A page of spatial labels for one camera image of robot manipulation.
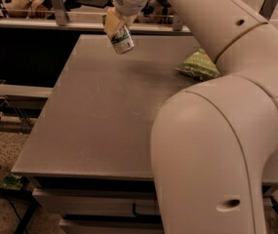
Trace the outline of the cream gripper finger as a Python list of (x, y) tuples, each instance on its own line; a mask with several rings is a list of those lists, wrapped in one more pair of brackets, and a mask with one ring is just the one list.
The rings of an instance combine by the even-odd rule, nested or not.
[(113, 37), (123, 24), (125, 19), (115, 8), (107, 10), (104, 17), (104, 32), (109, 38)]
[(137, 19), (137, 15), (133, 15), (133, 16), (130, 16), (130, 17), (125, 17), (125, 23), (128, 27), (131, 27), (132, 24), (135, 22), (135, 20)]

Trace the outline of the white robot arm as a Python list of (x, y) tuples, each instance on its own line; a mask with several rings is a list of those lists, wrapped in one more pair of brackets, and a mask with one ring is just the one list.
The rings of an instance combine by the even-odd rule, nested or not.
[[(278, 151), (278, 30), (241, 0), (167, 0), (221, 75), (175, 94), (151, 134), (165, 234), (266, 234), (262, 175)], [(112, 33), (147, 0), (112, 0)]]

